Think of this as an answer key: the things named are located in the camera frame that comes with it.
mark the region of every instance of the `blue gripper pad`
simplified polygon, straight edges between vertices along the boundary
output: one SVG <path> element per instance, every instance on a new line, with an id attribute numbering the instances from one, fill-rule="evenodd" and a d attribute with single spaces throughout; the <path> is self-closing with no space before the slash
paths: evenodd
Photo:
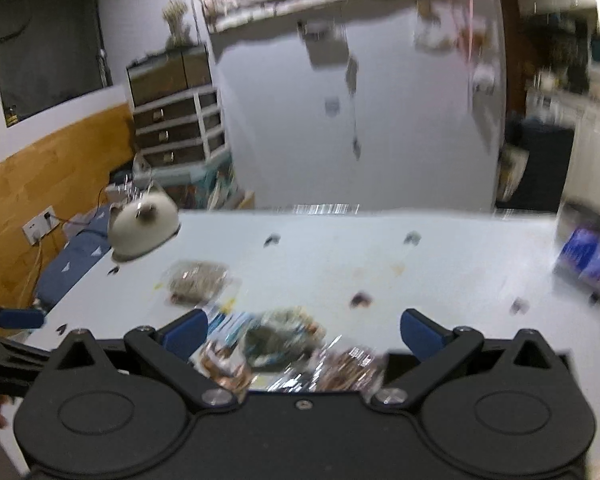
<path id="1" fill-rule="evenodd" d="M 205 342 L 207 323 L 205 312 L 195 308 L 160 330 L 160 344 L 183 361 L 188 361 Z"/>
<path id="2" fill-rule="evenodd" d="M 438 325 L 414 308 L 402 313 L 400 335 L 402 342 L 420 362 L 437 354 L 454 338 L 451 330 Z"/>
<path id="3" fill-rule="evenodd" d="M 0 309 L 0 328 L 24 330 L 28 328 L 40 328 L 44 323 L 45 313 L 35 308 Z"/>

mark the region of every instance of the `blue fabric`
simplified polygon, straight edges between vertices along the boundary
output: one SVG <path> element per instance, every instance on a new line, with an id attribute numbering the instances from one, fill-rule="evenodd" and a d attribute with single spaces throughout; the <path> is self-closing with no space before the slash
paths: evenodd
<path id="1" fill-rule="evenodd" d="M 107 240 L 109 205 L 96 211 L 93 220 L 75 235 L 42 271 L 36 297 L 51 310 L 78 283 L 96 262 L 110 250 Z"/>

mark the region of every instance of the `drawer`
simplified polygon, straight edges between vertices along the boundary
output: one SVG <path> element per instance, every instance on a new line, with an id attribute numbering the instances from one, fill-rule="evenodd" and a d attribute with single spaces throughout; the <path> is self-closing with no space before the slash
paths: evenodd
<path id="1" fill-rule="evenodd" d="M 156 130 L 148 134 L 136 134 L 136 145 L 138 148 L 152 148 L 161 144 L 171 144 L 172 142 L 180 142 L 181 140 L 199 139 L 200 127 L 198 122 L 183 124 L 181 126 L 173 126 L 163 130 Z"/>
<path id="2" fill-rule="evenodd" d="M 203 110 L 204 108 L 218 104 L 218 96 L 215 90 L 206 94 L 201 93 L 198 98 L 200 99 L 200 108 Z"/>
<path id="3" fill-rule="evenodd" d="M 195 114 L 196 102 L 193 98 L 189 98 L 184 101 L 177 101 L 159 108 L 154 108 L 153 110 L 134 114 L 134 123 L 136 124 L 136 130 L 139 130 L 140 128 L 152 126 L 152 124 Z"/>
<path id="4" fill-rule="evenodd" d="M 209 144 L 209 153 L 213 153 L 215 150 L 222 148 L 224 146 L 224 132 L 215 137 L 211 137 L 207 142 Z"/>
<path id="5" fill-rule="evenodd" d="M 143 156 L 152 168 L 163 168 L 175 164 L 187 164 L 188 162 L 204 162 L 205 149 L 202 145 L 191 146 L 190 148 L 179 148 L 168 152 L 147 153 Z"/>
<path id="6" fill-rule="evenodd" d="M 203 118 L 205 123 L 205 131 L 209 131 L 211 128 L 215 128 L 220 125 L 220 111 L 217 111 L 211 115 Z"/>

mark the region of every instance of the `cable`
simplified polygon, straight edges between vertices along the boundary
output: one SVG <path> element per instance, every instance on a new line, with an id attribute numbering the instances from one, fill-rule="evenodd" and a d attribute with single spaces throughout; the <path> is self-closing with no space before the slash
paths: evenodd
<path id="1" fill-rule="evenodd" d="M 93 233 L 93 234 L 95 234 L 95 235 L 102 236 L 104 239 L 106 239 L 106 238 L 107 238 L 107 236 L 108 236 L 108 235 L 107 235 L 105 232 L 103 232 L 103 231 L 98 231 L 98 230 L 96 230 L 96 229 L 82 229 L 82 230 L 80 231 L 80 233 Z"/>
<path id="2" fill-rule="evenodd" d="M 100 197 L 102 196 L 102 192 L 105 190 L 105 188 L 108 185 L 109 184 L 100 188 L 100 192 L 98 193 L 98 201 L 96 202 L 96 211 L 93 212 L 93 216 L 89 219 L 89 221 L 74 222 L 73 220 L 67 220 L 65 218 L 60 218 L 59 216 L 52 215 L 51 213 L 45 214 L 46 221 L 49 222 L 49 219 L 53 218 L 54 220 L 58 220 L 59 222 L 62 222 L 63 224 L 84 225 L 84 226 L 91 224 L 91 222 L 93 222 L 93 219 L 96 218 L 96 215 L 98 214 L 98 209 L 100 209 Z"/>
<path id="3" fill-rule="evenodd" d="M 36 287 L 36 284 L 38 283 L 38 279 L 40 278 L 40 272 L 42 272 L 42 240 L 39 238 L 38 239 L 38 254 L 36 255 L 36 260 L 33 263 L 33 267 L 31 267 L 31 270 L 29 271 L 29 275 L 27 276 L 27 281 L 24 283 L 24 287 L 22 288 L 22 292 L 20 293 L 20 297 L 18 298 L 18 303 L 16 306 L 18 307 L 22 307 L 22 300 L 24 299 L 24 295 L 25 292 L 29 289 L 29 283 L 31 282 L 31 279 L 33 277 L 33 271 L 36 269 L 36 267 L 38 268 L 38 275 L 36 277 L 36 281 L 34 282 L 33 287 Z"/>

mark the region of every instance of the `electrical outlet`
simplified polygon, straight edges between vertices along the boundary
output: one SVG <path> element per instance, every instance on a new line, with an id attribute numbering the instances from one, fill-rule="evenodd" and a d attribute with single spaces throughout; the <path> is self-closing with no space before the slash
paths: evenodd
<path id="1" fill-rule="evenodd" d="M 35 245 L 37 240 L 41 240 L 48 235 L 53 229 L 58 227 L 60 223 L 56 218 L 56 212 L 53 207 L 47 207 L 42 213 L 34 216 L 26 224 L 22 226 L 24 235 L 27 237 L 29 245 Z"/>

